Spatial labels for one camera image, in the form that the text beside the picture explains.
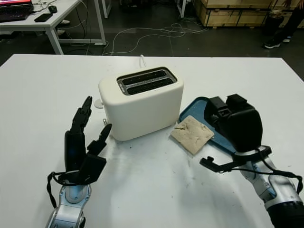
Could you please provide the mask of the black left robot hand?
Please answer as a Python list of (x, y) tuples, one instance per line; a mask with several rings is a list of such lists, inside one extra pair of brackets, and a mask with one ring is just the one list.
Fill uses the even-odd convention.
[(107, 124), (99, 134), (97, 140), (92, 141), (88, 146), (85, 144), (84, 129), (91, 116), (92, 96), (88, 96), (82, 106), (77, 109), (73, 117), (71, 128), (65, 133), (65, 168), (66, 171), (79, 170), (86, 156), (98, 156), (106, 147), (112, 124)]

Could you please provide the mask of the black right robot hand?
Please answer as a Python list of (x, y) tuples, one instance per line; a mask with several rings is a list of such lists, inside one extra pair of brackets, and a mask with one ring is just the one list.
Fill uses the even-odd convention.
[(218, 96), (210, 98), (204, 119), (237, 152), (248, 152), (261, 145), (263, 126), (259, 112), (238, 94), (229, 95), (226, 101)]

